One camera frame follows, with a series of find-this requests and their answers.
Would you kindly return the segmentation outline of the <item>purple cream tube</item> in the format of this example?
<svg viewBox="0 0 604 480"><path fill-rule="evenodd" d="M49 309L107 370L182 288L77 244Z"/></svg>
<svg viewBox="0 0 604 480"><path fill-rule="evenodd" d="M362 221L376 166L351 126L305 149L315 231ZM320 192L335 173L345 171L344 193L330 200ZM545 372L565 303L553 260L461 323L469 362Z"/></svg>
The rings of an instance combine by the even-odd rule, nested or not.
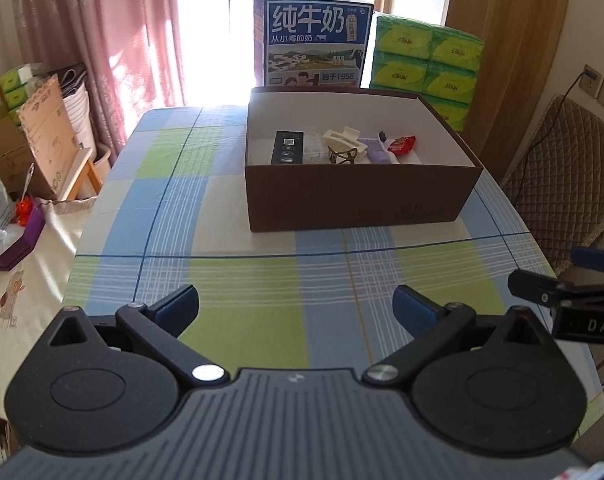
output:
<svg viewBox="0 0 604 480"><path fill-rule="evenodd" d="M384 148L383 143L378 139L360 139L360 143L366 146L366 157L371 164L387 165L390 164L390 153Z"/></svg>

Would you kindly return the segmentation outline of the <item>red candied date packet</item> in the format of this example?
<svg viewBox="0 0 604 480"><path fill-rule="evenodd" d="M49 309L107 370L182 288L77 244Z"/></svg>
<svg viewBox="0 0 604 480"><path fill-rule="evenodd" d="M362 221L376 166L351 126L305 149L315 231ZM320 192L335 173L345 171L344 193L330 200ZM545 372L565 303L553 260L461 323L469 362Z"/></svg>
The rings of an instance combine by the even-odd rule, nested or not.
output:
<svg viewBox="0 0 604 480"><path fill-rule="evenodd" d="M410 154L416 144L416 136L400 136L395 140L396 145L398 146L398 150L396 151L398 156Z"/></svg>

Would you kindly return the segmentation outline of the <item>cream hair claw clip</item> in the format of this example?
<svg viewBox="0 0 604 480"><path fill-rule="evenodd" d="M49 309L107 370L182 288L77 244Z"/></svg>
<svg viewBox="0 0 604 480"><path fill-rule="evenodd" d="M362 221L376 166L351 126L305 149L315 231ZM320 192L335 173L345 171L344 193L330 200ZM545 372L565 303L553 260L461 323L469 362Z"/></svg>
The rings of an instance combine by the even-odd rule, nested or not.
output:
<svg viewBox="0 0 604 480"><path fill-rule="evenodd" d="M356 158L361 158L367 151L367 146L360 142L360 132L348 126L344 126L342 131L327 130L323 139L328 148L336 153L355 150Z"/></svg>

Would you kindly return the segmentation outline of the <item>long black product box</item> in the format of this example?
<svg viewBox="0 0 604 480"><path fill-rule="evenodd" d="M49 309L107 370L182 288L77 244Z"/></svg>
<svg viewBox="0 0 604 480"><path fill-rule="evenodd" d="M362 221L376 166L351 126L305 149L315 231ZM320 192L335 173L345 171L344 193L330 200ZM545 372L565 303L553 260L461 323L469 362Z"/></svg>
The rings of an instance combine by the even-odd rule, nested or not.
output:
<svg viewBox="0 0 604 480"><path fill-rule="evenodd" d="M275 134L272 165L301 165L304 134L300 131L281 131Z"/></svg>

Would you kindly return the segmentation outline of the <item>leopard hair claw clip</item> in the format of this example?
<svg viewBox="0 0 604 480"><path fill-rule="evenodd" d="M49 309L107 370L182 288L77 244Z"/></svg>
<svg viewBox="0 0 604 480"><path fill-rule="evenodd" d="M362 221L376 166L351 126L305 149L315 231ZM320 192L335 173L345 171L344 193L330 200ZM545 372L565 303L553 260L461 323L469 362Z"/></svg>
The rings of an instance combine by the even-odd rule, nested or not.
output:
<svg viewBox="0 0 604 480"><path fill-rule="evenodd" d="M350 148L349 150L336 151L333 148L328 148L329 162L333 165L351 164L356 162L358 156L357 148Z"/></svg>

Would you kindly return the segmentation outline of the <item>white handled brush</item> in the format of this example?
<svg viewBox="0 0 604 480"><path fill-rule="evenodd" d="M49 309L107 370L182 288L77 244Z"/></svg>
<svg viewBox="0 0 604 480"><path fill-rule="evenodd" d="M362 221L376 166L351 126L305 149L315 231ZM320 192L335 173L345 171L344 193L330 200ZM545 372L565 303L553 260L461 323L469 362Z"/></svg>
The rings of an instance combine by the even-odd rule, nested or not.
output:
<svg viewBox="0 0 604 480"><path fill-rule="evenodd" d="M388 156L389 162L391 164L398 164L398 155L396 154L398 146L396 145L396 140L390 138L390 136L387 136L387 133L384 131L380 131L380 133L378 133L378 138L382 144L384 152Z"/></svg>

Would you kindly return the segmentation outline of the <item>clear floss pick box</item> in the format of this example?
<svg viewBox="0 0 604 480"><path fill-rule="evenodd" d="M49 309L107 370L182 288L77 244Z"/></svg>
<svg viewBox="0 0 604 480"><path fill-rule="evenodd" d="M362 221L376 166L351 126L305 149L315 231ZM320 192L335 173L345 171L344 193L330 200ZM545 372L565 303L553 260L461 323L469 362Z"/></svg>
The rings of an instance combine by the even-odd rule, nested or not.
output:
<svg viewBox="0 0 604 480"><path fill-rule="evenodd" d="M303 133L302 162L309 164L328 164L329 150L324 138L316 132Z"/></svg>

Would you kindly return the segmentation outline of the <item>checkered tablecloth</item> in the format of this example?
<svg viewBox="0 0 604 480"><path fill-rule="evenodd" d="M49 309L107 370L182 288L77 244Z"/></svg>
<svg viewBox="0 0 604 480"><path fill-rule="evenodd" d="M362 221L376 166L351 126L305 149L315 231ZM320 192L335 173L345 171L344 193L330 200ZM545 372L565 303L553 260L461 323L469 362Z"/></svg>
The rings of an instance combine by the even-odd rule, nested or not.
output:
<svg viewBox="0 0 604 480"><path fill-rule="evenodd" d="M488 174L448 223L252 232L246 119L229 105L142 116L85 223L67 304L108 315L191 284L200 312L183 342L226 370L361 372L409 340L396 286L500 314L515 302L511 271L550 272Z"/></svg>

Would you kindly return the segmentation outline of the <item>purple gift box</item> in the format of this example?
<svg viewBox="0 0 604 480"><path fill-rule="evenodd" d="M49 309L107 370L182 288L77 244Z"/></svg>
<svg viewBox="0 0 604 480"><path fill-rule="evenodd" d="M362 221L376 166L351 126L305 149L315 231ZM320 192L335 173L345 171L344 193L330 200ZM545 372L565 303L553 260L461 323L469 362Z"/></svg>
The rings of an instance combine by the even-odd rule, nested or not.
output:
<svg viewBox="0 0 604 480"><path fill-rule="evenodd" d="M45 217L39 204L35 204L26 226L16 235L8 234L0 241L0 271L10 271L35 248L45 226Z"/></svg>

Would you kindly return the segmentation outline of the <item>brown cardboard storage box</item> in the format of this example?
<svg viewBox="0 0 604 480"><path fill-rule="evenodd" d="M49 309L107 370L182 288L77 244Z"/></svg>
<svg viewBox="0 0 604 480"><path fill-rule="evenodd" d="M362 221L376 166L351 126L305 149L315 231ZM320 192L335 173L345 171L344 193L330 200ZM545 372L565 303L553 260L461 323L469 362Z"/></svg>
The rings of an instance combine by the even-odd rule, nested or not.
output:
<svg viewBox="0 0 604 480"><path fill-rule="evenodd" d="M279 131L414 136L400 164L273 164ZM483 166L419 94L372 89L255 88L244 176L253 232L408 226L457 218Z"/></svg>

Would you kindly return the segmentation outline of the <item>open cardboard box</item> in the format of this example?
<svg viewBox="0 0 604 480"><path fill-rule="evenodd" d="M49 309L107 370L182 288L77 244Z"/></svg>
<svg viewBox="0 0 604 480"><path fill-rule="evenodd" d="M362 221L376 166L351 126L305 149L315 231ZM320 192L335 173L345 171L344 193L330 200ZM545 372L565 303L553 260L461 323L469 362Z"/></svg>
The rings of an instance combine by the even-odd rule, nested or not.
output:
<svg viewBox="0 0 604 480"><path fill-rule="evenodd" d="M78 187L81 149L63 103L57 77L48 78L17 111L16 125L0 106L0 180L20 194L29 168L29 192L44 200L70 200Z"/></svg>

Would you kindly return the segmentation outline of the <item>green tissue pack stack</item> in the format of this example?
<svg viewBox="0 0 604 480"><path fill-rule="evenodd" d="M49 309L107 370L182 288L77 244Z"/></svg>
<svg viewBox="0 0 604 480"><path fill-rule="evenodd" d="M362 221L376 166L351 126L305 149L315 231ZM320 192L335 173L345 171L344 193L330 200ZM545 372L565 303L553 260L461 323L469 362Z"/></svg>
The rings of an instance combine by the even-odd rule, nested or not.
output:
<svg viewBox="0 0 604 480"><path fill-rule="evenodd" d="M423 96L455 131L464 130L484 41L460 30L377 16L370 86Z"/></svg>

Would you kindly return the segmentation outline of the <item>white paper shopping bag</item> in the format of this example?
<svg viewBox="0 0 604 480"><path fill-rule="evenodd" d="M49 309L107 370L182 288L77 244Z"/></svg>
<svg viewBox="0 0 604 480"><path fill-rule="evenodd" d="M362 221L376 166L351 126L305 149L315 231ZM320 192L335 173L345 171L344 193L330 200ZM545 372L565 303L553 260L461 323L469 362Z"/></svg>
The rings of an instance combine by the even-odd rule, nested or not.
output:
<svg viewBox="0 0 604 480"><path fill-rule="evenodd" d="M80 148L89 148L92 159L96 158L97 148L90 119L90 101L86 82L88 71L83 63L70 65L54 70L50 76L56 75L64 106L75 134L75 140Z"/></svg>

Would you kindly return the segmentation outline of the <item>pink curtain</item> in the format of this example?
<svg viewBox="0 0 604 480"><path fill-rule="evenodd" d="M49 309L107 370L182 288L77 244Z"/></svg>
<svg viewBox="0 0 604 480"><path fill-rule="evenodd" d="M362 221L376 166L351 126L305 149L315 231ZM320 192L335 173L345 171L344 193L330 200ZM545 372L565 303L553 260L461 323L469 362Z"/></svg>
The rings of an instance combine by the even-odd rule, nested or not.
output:
<svg viewBox="0 0 604 480"><path fill-rule="evenodd" d="M82 63L95 136L118 156L142 115L184 102L177 0L12 0L25 61Z"/></svg>

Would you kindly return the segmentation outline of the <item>blue milk carton box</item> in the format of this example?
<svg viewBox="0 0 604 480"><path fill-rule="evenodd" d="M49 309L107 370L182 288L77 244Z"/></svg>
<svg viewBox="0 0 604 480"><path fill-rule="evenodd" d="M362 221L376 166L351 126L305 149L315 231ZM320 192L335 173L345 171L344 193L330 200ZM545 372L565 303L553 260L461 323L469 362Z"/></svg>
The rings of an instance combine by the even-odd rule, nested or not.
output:
<svg viewBox="0 0 604 480"><path fill-rule="evenodd" d="M374 6L348 0L253 0L259 87L360 86Z"/></svg>

